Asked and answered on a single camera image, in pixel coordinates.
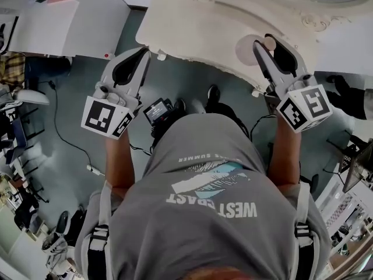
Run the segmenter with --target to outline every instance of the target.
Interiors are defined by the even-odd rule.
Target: backpack strap
[[[109,221],[111,218],[111,186],[104,184],[100,197],[98,225],[82,244],[82,269],[87,280],[113,280],[110,253]]]
[[[307,222],[309,184],[300,182],[294,231],[294,260],[290,280],[313,279],[319,260],[320,242]]]

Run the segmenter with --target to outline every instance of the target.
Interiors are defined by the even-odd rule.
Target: person's right arm
[[[284,118],[277,115],[277,131],[268,177],[284,192],[297,185],[300,178],[301,134],[294,133]]]
[[[112,186],[112,192],[122,198],[135,183],[128,130],[121,135],[119,140],[106,139],[105,177]]]

